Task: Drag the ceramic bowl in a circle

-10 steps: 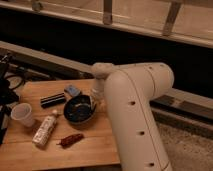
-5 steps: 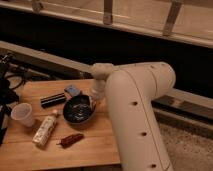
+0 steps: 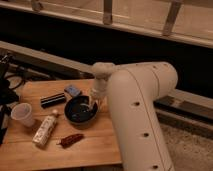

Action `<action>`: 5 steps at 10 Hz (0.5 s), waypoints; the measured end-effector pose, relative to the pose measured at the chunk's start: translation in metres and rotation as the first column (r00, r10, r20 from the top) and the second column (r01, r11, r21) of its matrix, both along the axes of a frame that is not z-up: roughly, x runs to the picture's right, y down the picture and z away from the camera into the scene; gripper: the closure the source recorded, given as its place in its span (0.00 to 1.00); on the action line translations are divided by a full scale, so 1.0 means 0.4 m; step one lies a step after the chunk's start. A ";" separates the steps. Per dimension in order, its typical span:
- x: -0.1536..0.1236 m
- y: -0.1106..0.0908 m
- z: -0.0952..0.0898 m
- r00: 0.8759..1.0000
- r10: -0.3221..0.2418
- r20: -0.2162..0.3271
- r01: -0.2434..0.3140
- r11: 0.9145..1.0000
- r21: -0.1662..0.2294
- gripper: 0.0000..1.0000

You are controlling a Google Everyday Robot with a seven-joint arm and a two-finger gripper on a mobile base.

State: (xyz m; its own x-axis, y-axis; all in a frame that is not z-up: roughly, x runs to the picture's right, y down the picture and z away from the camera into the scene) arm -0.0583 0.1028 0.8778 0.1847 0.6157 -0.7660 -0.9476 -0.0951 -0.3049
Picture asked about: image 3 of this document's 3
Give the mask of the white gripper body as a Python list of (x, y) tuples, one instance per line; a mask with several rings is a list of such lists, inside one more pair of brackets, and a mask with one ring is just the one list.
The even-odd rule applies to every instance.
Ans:
[(99, 100), (106, 96), (107, 81), (104, 79), (95, 78), (90, 90), (90, 95), (93, 99)]

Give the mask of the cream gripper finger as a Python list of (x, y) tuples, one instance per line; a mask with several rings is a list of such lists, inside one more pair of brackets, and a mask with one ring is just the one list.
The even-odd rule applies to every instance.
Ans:
[(89, 102), (88, 102), (88, 110), (89, 111), (91, 111), (91, 110), (93, 110), (93, 106), (94, 106), (94, 104), (95, 104), (95, 100), (94, 100), (94, 98), (92, 98), (92, 97), (90, 97), (89, 98)]

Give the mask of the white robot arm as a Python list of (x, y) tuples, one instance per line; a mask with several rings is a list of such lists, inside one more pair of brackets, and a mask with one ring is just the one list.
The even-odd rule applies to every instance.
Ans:
[(175, 89), (176, 69), (168, 62), (97, 62), (91, 71), (91, 102), (107, 101), (124, 170), (175, 171), (154, 101)]

